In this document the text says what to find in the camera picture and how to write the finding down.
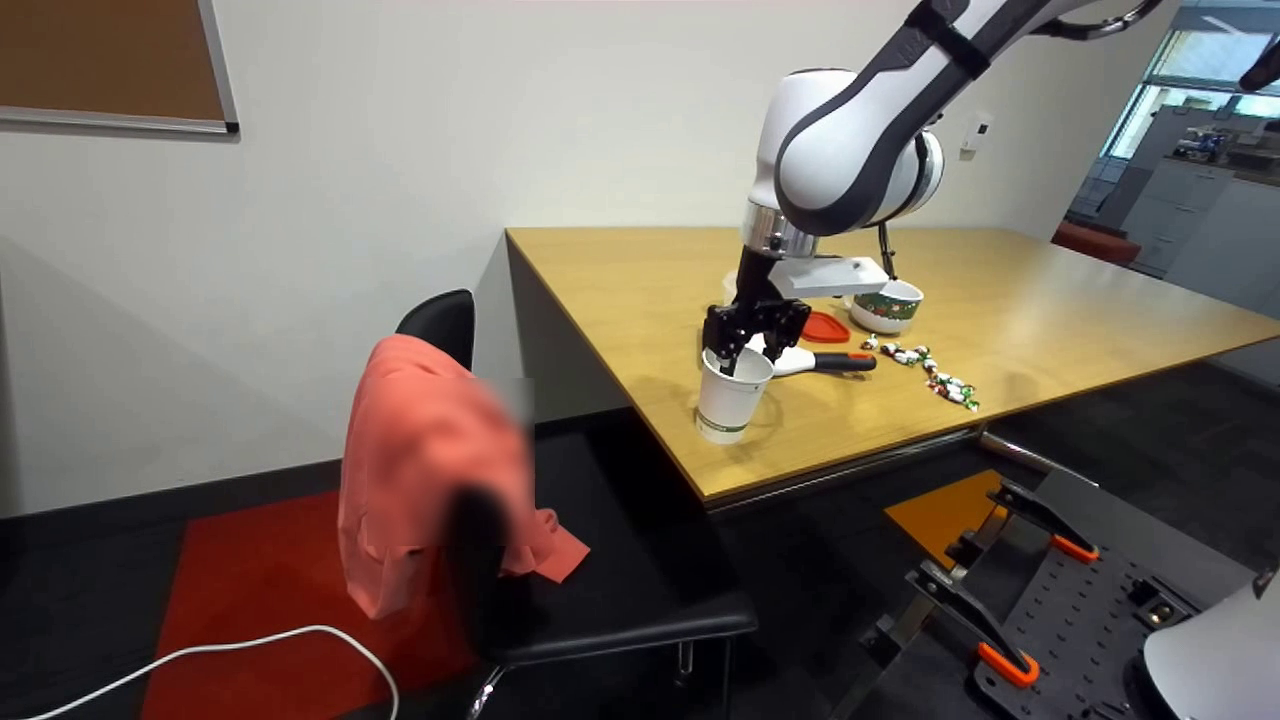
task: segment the pink towel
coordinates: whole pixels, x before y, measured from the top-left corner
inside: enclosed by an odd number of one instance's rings
[[[380,340],[355,387],[337,514],[347,593],[368,618],[426,593],[455,482],[504,496],[504,573],[559,586],[590,558],[556,514],[532,503],[524,437],[502,402],[442,349]]]

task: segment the black chair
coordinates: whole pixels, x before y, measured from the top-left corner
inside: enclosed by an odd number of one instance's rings
[[[468,366],[476,303],[468,293],[445,293],[414,308],[401,334]],[[502,577],[504,502],[485,484],[455,489],[445,559],[468,642],[488,666],[468,717],[480,717],[518,667],[657,647],[674,647],[677,685],[699,666],[718,667],[718,704],[727,717],[732,642],[756,631],[756,611],[714,522],[649,427],[631,411],[609,411],[524,437],[536,503],[556,508],[592,558],[568,586]]]

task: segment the bulletin board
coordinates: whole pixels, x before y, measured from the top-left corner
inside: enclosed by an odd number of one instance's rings
[[[238,135],[208,0],[0,0],[0,124]]]

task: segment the carpet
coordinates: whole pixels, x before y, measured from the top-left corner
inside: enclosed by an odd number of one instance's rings
[[[191,522],[156,656],[333,623],[374,647],[401,697],[476,667],[445,586],[410,611],[365,622],[337,559],[337,493]],[[150,682],[146,717],[346,717],[385,704],[380,674],[333,637],[234,656],[189,656]]]
[[[994,516],[994,493],[1001,489],[995,472],[972,472],[943,489],[900,502],[889,514],[941,567],[957,567],[947,548],[976,532]]]

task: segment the cup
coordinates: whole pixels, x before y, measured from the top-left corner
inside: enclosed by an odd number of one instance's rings
[[[698,425],[708,439],[732,443],[756,416],[765,384],[772,379],[772,361],[746,349],[732,377],[721,374],[721,355],[703,351],[703,384],[698,396]]]
[[[867,334],[897,337],[897,334],[911,329],[921,303],[923,303],[923,290],[917,290],[910,279],[889,279],[871,293],[853,298],[849,317]]]

